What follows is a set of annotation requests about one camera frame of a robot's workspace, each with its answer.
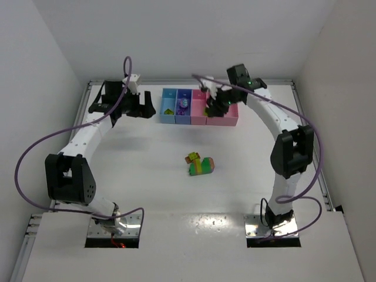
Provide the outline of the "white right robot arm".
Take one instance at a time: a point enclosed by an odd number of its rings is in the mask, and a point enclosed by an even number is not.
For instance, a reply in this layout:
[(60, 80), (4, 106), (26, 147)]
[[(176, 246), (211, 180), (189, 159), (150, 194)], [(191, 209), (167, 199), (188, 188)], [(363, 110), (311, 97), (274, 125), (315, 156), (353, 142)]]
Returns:
[(213, 78), (201, 80), (200, 88), (209, 93), (206, 102), (208, 117), (222, 117), (233, 104), (243, 102), (267, 126), (275, 144), (271, 152), (270, 162), (275, 172), (273, 191), (267, 202), (263, 224), (272, 228), (284, 221), (291, 220), (297, 183), (313, 160), (314, 131), (311, 126), (301, 126), (272, 103), (268, 93), (256, 94), (257, 89), (267, 89), (261, 78), (251, 78), (243, 64), (227, 69), (227, 76), (232, 87), (225, 90), (214, 82)]

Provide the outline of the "orange and yellow lego piece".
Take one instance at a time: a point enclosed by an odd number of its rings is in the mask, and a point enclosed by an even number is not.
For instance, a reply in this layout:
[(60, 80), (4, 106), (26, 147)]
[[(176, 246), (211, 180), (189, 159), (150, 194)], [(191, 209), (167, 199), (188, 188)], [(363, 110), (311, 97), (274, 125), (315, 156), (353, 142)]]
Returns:
[(187, 164), (190, 164), (195, 159), (200, 159), (200, 155), (197, 152), (191, 152), (184, 159), (185, 159)]

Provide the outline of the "green striped lego stack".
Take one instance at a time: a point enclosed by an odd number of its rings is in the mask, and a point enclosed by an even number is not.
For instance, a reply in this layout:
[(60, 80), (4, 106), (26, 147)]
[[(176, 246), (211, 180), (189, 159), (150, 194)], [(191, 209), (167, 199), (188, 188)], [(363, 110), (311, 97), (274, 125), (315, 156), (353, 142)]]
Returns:
[(214, 172), (214, 160), (211, 157), (201, 159), (194, 159), (189, 166), (190, 176), (199, 176), (204, 174), (211, 174)]

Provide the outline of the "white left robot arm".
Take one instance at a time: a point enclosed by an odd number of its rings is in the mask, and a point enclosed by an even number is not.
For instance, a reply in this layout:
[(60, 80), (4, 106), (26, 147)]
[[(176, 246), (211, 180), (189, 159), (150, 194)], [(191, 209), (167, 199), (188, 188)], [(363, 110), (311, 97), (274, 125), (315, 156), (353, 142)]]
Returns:
[(148, 119), (156, 113), (149, 91), (144, 92), (145, 102), (140, 104), (139, 81), (140, 75), (104, 81), (88, 108), (85, 127), (59, 153), (45, 159), (48, 196), (88, 212), (96, 224), (116, 235), (125, 232), (126, 220), (119, 217), (116, 203), (98, 193), (89, 163), (105, 134), (122, 115)]

